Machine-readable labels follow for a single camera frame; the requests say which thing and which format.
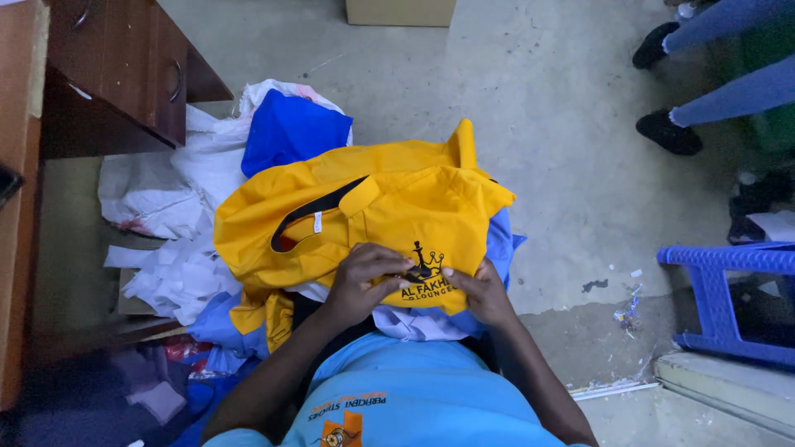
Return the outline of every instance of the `person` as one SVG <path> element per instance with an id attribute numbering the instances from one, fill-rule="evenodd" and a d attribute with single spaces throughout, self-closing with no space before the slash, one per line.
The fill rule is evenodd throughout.
<path id="1" fill-rule="evenodd" d="M 410 258 L 357 244 L 340 264 L 328 299 L 218 405 L 205 447 L 271 446 L 268 421 L 291 402 L 313 359 L 347 328 L 409 283 Z M 583 412 L 544 361 L 488 259 L 475 276 L 445 267 L 484 323 L 503 375 L 457 341 L 401 341 L 368 333 L 312 375 L 281 445 L 590 445 Z"/>
<path id="2" fill-rule="evenodd" d="M 793 0 L 720 0 L 683 25 L 675 21 L 654 29 L 632 56 L 648 70 L 669 54 L 795 15 Z M 795 55 L 760 68 L 698 99 L 639 119 L 635 129 L 663 149 L 694 155 L 704 147 L 690 126 L 752 115 L 795 102 Z"/>

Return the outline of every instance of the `black shoe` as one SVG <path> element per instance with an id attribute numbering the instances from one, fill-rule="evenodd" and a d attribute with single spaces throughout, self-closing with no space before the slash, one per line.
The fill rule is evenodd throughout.
<path id="1" fill-rule="evenodd" d="M 665 36 L 679 29 L 679 23 L 669 21 L 654 29 L 641 44 L 641 48 L 632 56 L 632 65 L 638 70 L 648 70 L 663 57 L 668 56 L 662 49 L 662 41 Z"/>
<path id="2" fill-rule="evenodd" d="M 669 111 L 648 114 L 635 123 L 638 133 L 676 155 L 696 155 L 704 148 L 701 138 L 689 127 L 679 127 L 668 118 Z"/>

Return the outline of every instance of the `light blue t-shirt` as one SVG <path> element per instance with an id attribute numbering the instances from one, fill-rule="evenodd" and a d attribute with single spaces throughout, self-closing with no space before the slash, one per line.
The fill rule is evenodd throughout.
<path id="1" fill-rule="evenodd" d="M 318 447 L 564 445 L 524 396 L 455 341 L 400 341 L 373 332 L 318 368 L 281 445 Z M 249 429 L 206 447 L 271 447 Z"/>

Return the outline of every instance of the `blue jeans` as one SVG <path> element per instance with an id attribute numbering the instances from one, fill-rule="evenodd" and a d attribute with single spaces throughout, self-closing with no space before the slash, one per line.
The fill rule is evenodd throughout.
<path id="1" fill-rule="evenodd" d="M 795 0 L 721 0 L 685 22 L 662 42 L 671 54 L 696 44 L 795 14 Z M 795 102 L 795 55 L 760 68 L 698 99 L 674 107 L 669 117 L 681 127 L 720 121 Z"/>

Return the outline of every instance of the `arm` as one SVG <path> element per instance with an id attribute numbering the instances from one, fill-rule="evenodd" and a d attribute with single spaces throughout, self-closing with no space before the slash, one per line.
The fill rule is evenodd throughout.
<path id="1" fill-rule="evenodd" d="M 288 401 L 329 341 L 364 321 L 386 295 L 409 286 L 405 279 L 394 277 L 376 286 L 370 280 L 405 272 L 413 264 L 413 260 L 376 244 L 353 247 L 339 264 L 326 303 L 218 405 L 204 428 L 201 443 L 237 428 L 262 432 L 265 420 Z"/>
<path id="2" fill-rule="evenodd" d="M 484 259 L 474 277 L 448 267 L 444 276 L 467 292 L 470 312 L 489 328 L 494 339 L 502 374 L 525 396 L 541 426 L 568 445 L 598 447 L 582 410 L 516 316 L 491 261 Z"/>

